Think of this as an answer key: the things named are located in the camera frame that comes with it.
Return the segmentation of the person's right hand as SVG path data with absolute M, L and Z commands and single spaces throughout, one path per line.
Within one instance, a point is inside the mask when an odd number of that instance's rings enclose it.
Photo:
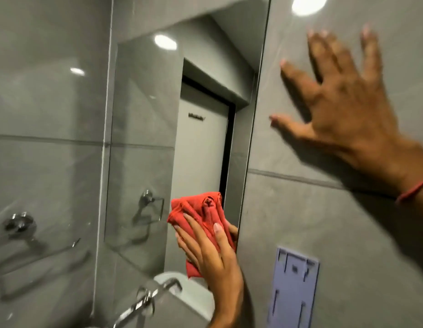
M 319 32 L 333 52 L 335 74 L 324 83 L 313 80 L 291 62 L 280 71 L 308 108 L 317 142 L 356 170 L 392 187 L 392 165 L 401 134 L 384 88 L 368 83 L 355 65 L 350 50 L 331 32 Z

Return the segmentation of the person's left hand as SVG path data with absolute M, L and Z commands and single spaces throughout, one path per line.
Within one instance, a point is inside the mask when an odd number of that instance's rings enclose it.
M 230 292 L 244 288 L 244 281 L 236 254 L 221 254 L 208 239 L 203 229 L 189 215 L 187 222 L 195 234 L 202 252 L 202 259 L 188 259 L 206 280 L 212 293 Z

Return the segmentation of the red cleaning cloth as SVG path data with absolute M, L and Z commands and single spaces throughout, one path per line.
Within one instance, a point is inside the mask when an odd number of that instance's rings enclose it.
M 230 247 L 233 251 L 236 250 L 239 230 L 238 227 L 231 224 L 225 217 L 221 193 L 207 192 L 172 200 L 171 212 L 167 222 L 173 227 L 180 227 L 189 236 L 194 238 L 194 231 L 184 217 L 185 214 L 191 216 L 199 224 L 218 252 L 220 252 L 220 248 L 215 237 L 215 224 L 222 226 Z

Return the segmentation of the person's left forearm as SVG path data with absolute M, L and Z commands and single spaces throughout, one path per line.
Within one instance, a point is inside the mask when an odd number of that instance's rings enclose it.
M 213 294 L 214 313 L 207 328 L 239 328 L 244 289 Z

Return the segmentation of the person's right forearm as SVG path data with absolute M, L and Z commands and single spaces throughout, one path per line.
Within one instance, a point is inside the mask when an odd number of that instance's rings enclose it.
M 393 184 L 399 193 L 397 203 L 414 212 L 416 232 L 423 248 L 423 146 L 401 139 L 392 165 Z

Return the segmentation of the purple plastic wall bracket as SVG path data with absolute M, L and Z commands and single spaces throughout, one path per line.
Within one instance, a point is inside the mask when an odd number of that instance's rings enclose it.
M 319 260 L 278 247 L 267 328 L 310 328 Z

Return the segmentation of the frameless wall mirror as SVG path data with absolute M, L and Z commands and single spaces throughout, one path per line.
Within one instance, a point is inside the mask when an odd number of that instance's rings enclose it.
M 239 226 L 270 0 L 113 0 L 94 319 L 203 328 L 172 200 L 219 192 Z

